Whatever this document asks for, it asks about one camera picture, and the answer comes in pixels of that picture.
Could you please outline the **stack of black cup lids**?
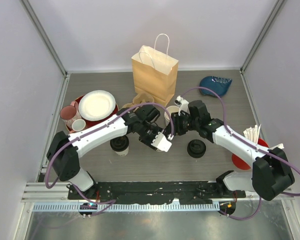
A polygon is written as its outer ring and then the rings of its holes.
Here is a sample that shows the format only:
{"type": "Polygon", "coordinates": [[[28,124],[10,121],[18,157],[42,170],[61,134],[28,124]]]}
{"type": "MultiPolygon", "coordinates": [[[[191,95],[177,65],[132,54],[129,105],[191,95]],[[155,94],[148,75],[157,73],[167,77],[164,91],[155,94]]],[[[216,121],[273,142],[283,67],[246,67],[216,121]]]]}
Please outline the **stack of black cup lids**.
{"type": "Polygon", "coordinates": [[[206,149],[206,144],[199,139],[191,140],[187,145],[188,155],[195,159],[203,157],[206,153],[206,149]]]}

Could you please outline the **brown paper takeout bag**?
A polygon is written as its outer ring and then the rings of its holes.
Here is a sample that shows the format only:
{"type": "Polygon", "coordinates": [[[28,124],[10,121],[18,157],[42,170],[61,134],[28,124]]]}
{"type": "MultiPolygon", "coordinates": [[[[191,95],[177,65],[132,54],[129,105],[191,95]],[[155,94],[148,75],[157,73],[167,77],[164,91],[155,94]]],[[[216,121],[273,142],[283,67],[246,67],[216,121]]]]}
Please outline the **brown paper takeout bag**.
{"type": "Polygon", "coordinates": [[[139,52],[131,57],[134,89],[137,94],[141,92],[152,95],[154,101],[166,106],[175,95],[179,61],[169,56],[170,38],[165,33],[160,36],[167,38],[165,52],[153,47],[143,45],[139,52]]]}

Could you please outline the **dark red round tray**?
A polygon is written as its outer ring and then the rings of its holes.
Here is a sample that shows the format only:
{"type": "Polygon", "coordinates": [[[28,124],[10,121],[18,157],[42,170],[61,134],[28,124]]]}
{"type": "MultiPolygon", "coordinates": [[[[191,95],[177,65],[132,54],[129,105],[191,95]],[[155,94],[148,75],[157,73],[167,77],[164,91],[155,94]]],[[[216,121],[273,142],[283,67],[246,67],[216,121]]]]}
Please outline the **dark red round tray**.
{"type": "MultiPolygon", "coordinates": [[[[80,102],[80,100],[83,98],[83,96],[84,96],[84,95],[78,97],[78,98],[77,98],[76,100],[74,100],[74,101],[76,101],[76,102],[79,104],[79,102],[80,102]]],[[[97,124],[99,124],[99,123],[101,123],[101,122],[103,122],[103,121],[109,119],[111,116],[113,116],[115,113],[117,113],[118,110],[119,110],[119,107],[118,107],[118,105],[117,105],[117,103],[116,103],[116,106],[115,106],[114,111],[113,111],[108,117],[106,117],[105,119],[98,120],[98,121],[89,121],[89,120],[84,119],[83,117],[82,117],[82,119],[85,120],[86,125],[87,125],[87,128],[91,128],[91,127],[93,127],[93,126],[95,126],[95,125],[97,125],[97,124]]]]}

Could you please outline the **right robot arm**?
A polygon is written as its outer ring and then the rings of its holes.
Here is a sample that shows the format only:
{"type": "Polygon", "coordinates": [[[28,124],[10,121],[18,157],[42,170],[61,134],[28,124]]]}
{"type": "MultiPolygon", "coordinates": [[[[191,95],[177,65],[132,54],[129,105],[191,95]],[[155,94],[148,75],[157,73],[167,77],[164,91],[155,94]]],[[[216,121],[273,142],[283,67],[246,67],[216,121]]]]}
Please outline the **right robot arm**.
{"type": "Polygon", "coordinates": [[[282,149],[270,149],[239,135],[222,120],[211,118],[201,100],[188,102],[179,96],[175,104],[179,112],[172,113],[174,127],[168,126],[166,134],[173,132],[175,136],[182,136],[188,131],[196,131],[202,138],[227,149],[251,168],[251,172],[229,170],[220,175],[217,178],[220,182],[215,186],[220,197],[226,198],[233,191],[249,191],[271,201],[295,182],[282,149]]]}

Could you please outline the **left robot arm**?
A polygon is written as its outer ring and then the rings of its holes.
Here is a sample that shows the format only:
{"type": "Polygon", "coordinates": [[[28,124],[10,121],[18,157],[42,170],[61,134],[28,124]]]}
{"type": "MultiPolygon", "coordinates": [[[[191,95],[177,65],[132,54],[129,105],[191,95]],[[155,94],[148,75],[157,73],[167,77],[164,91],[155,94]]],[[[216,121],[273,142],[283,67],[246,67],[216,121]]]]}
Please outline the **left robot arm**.
{"type": "Polygon", "coordinates": [[[141,103],[125,108],[89,129],[70,134],[63,131],[56,133],[46,155],[49,161],[45,174],[46,188],[54,187],[53,183],[49,183],[50,172],[54,170],[59,181],[71,183],[82,199],[90,201],[98,191],[98,184],[80,166],[80,158],[96,147],[130,133],[137,133],[146,146],[168,152],[174,135],[155,125],[153,120],[160,115],[159,107],[158,103],[141,103]]]}

